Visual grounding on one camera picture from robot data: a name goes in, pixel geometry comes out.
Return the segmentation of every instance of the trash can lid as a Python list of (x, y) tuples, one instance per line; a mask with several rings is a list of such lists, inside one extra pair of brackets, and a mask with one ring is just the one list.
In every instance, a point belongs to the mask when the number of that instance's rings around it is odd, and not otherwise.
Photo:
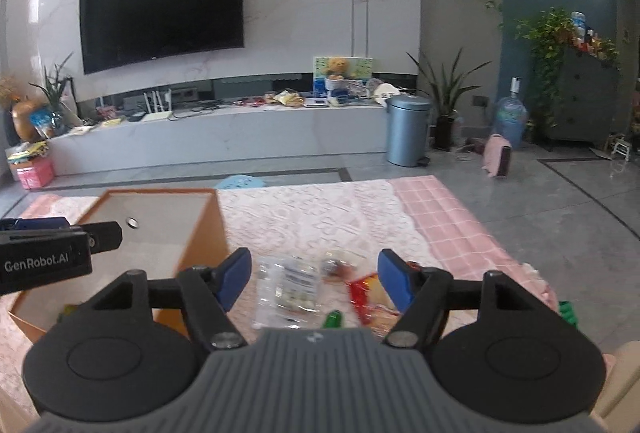
[(404, 108), (406, 110), (430, 110), (431, 100), (420, 96), (409, 96), (401, 94), (400, 96), (392, 96), (386, 100), (386, 104), (395, 106), (396, 108)]

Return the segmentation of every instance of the canvas picture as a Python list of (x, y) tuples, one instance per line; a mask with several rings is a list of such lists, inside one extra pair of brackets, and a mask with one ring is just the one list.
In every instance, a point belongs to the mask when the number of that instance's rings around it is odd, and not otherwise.
[(354, 79), (366, 83), (373, 73), (372, 58), (316, 57), (314, 58), (314, 97), (326, 97), (325, 79)]

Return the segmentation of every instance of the blue metal trash can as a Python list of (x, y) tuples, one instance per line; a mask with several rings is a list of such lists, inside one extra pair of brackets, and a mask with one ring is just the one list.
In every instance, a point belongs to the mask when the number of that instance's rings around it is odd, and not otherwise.
[(386, 127), (386, 159), (391, 164), (414, 168), (424, 157), (431, 101), (419, 96), (400, 95), (386, 100), (389, 113)]

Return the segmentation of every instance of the blue plastic stool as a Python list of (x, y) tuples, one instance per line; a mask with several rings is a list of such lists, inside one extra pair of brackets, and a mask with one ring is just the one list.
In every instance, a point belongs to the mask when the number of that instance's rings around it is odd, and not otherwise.
[(216, 189), (264, 188), (264, 181), (249, 175), (231, 175), (216, 184)]

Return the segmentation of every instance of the pink plaid fabric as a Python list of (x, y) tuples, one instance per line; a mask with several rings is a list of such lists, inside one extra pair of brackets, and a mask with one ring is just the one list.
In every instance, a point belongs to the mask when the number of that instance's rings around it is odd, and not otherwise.
[(501, 270), (549, 305), (558, 299), (536, 271), (515, 261), (465, 206), (434, 176), (390, 180), (405, 212), (431, 246), (433, 256), (458, 279), (481, 280)]

